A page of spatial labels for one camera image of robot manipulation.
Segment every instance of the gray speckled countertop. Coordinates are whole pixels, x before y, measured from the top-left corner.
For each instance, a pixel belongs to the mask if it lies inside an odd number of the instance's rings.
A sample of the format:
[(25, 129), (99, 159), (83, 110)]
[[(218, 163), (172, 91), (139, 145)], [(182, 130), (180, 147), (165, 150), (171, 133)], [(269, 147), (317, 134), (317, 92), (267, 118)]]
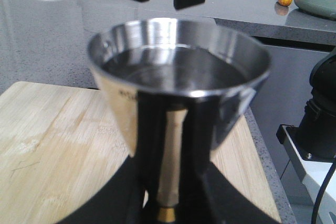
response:
[[(336, 22), (310, 16), (276, 0), (207, 0), (175, 11), (173, 0), (0, 0), (0, 94), (16, 81), (95, 87), (86, 46), (97, 32), (122, 22), (175, 17), (224, 24), (252, 36), (336, 44)], [(283, 223), (296, 223), (250, 110), (245, 113)]]

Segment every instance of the metal cup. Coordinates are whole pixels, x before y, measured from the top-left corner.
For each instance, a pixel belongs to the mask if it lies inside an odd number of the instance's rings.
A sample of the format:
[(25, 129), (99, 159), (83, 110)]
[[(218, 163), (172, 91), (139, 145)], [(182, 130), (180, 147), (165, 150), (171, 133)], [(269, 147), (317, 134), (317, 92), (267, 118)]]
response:
[(171, 18), (98, 34), (89, 59), (150, 200), (168, 208), (204, 173), (270, 67), (265, 48), (242, 33)]

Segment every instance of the black cable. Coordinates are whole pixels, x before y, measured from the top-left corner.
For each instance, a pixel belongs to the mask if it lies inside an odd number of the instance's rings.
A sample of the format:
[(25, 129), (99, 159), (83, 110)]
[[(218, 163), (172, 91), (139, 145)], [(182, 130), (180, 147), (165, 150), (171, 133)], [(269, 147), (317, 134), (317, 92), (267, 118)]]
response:
[(283, 170), (283, 172), (282, 172), (282, 174), (280, 176), (280, 180), (282, 179), (283, 175), (285, 174), (285, 171), (287, 169), (287, 166), (289, 165), (289, 162), (290, 162), (290, 159), (288, 160), (287, 165), (286, 165), (285, 169)]
[(332, 175), (334, 174), (335, 170), (336, 170), (336, 158), (332, 162), (332, 165), (330, 166), (329, 171), (327, 172), (327, 175), (323, 180), (321, 188), (320, 188), (319, 192), (317, 193), (317, 197), (316, 197), (316, 200), (315, 200), (315, 203), (314, 203), (313, 213), (311, 215), (311, 224), (316, 224), (317, 214), (319, 212), (319, 207), (320, 207), (320, 204), (321, 204), (321, 201), (322, 201), (323, 194), (324, 194), (324, 192), (325, 192), (325, 190), (328, 186), (328, 183), (329, 183)]

